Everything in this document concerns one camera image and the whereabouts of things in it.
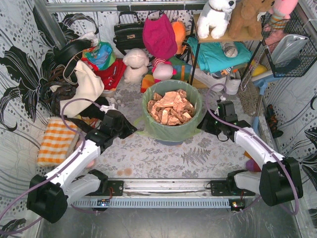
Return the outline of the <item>teal folded cloth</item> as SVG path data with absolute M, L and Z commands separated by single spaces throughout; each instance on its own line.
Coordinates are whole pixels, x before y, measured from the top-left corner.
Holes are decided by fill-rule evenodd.
M 197 64 L 200 70 L 214 73 L 223 69 L 248 63 L 252 53 L 240 42 L 235 42 L 238 54 L 234 58 L 227 57 L 219 42 L 200 44 Z

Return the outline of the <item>metal mounting rail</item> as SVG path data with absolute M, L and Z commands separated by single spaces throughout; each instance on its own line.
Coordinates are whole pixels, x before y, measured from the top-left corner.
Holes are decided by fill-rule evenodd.
M 228 208 L 239 209 L 253 198 L 247 190 L 229 190 L 224 178 L 126 178 L 108 181 L 101 195 L 90 194 L 75 201 L 78 209 L 107 208 Z

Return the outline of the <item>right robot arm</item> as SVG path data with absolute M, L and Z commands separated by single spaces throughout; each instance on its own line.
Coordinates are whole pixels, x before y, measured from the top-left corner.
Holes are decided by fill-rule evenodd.
M 227 176 L 231 193 L 247 190 L 259 194 L 268 206 L 303 197 L 299 163 L 270 148 L 245 120 L 238 120 L 232 101 L 219 101 L 218 113 L 207 110 L 198 128 L 216 136 L 223 133 L 241 146 L 258 165 L 260 172 L 233 171 Z

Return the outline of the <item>cream canvas tote bag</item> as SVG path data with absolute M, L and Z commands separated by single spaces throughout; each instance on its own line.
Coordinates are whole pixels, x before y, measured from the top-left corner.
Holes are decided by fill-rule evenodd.
M 61 115 L 61 111 L 64 110 L 64 116 L 74 118 L 87 109 L 104 91 L 101 78 L 81 60 L 77 62 L 74 73 L 77 77 L 77 86 L 65 81 L 60 82 L 59 85 L 51 82 L 52 113 L 55 115 Z

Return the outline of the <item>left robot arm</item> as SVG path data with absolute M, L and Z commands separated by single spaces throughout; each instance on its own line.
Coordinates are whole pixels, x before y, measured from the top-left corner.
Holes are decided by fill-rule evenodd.
M 124 139 L 137 131 L 118 110 L 108 110 L 100 128 L 94 128 L 83 143 L 62 164 L 45 176 L 36 175 L 30 181 L 26 207 L 40 217 L 56 223 L 69 205 L 85 195 L 111 194 L 108 177 L 93 169 L 85 176 L 79 174 L 108 147 L 114 139 Z

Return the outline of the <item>pink white plush doll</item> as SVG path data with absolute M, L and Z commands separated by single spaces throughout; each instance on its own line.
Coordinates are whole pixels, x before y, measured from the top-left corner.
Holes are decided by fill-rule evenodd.
M 177 74 L 177 71 L 173 68 L 171 62 L 165 59 L 154 58 L 152 65 L 152 73 L 155 83 L 170 80 L 172 76 Z

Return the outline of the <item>black leather handbag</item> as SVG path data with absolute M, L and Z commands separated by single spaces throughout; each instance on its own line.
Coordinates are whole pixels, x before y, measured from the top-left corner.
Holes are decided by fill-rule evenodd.
M 137 19 L 136 22 L 122 24 L 120 17 L 123 15 L 134 15 Z M 145 49 L 143 42 L 143 28 L 144 23 L 139 19 L 138 15 L 134 11 L 122 11 L 119 14 L 119 21 L 114 25 L 113 42 L 116 48 L 125 56 L 126 50 L 132 50 L 135 48 Z

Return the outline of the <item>crumpled brown paper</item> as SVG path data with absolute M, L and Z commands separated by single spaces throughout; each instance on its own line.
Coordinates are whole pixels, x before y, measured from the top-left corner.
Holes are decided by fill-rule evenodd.
M 194 106 L 186 99 L 186 91 L 179 89 L 154 97 L 147 104 L 147 111 L 152 118 L 167 126 L 178 126 L 189 122 L 195 115 Z

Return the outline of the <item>magenta cloth bag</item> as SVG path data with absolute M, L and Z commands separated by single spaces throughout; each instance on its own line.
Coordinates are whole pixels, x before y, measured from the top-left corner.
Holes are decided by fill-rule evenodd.
M 165 13 L 157 20 L 145 20 L 143 43 L 147 51 L 156 58 L 168 60 L 176 54 L 175 33 Z

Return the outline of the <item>grey small plush ball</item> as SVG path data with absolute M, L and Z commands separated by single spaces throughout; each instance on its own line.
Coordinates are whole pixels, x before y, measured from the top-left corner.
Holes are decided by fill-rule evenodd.
M 234 58 L 238 55 L 238 50 L 234 42 L 224 42 L 221 44 L 222 50 L 226 57 Z

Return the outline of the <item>blue-grey trash bin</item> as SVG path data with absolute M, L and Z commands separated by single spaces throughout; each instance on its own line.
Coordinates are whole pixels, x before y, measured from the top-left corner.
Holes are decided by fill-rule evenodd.
M 156 135 L 154 138 L 158 143 L 166 146 L 181 145 L 186 140 L 186 137 L 177 135 Z

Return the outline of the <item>brown teddy bear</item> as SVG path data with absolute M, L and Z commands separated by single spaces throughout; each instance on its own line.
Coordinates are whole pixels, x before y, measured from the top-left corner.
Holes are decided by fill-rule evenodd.
M 252 38 L 261 37 L 262 24 L 258 15 L 268 12 L 274 3 L 274 0 L 242 0 L 237 3 L 228 25 L 230 38 L 237 38 L 244 27 Z

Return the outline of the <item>pink glasses case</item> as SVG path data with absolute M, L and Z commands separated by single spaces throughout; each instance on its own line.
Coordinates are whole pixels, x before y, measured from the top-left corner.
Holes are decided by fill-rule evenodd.
M 87 167 L 88 167 L 88 168 L 91 168 L 91 167 L 95 164 L 95 162 L 96 162 L 96 160 L 91 161 L 91 162 L 87 165 Z

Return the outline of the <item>white fluffy plush lamb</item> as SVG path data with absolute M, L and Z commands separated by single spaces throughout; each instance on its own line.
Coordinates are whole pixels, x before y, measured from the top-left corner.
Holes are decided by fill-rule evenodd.
M 149 58 L 141 49 L 130 50 L 123 57 L 123 63 L 126 65 L 123 75 L 126 83 L 140 83 L 148 72 Z

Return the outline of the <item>green trash bag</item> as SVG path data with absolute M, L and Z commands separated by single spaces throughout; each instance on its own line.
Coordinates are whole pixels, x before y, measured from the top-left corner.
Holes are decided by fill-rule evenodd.
M 182 142 L 199 132 L 202 96 L 189 83 L 166 80 L 149 87 L 142 97 L 145 127 L 141 135 L 165 142 Z

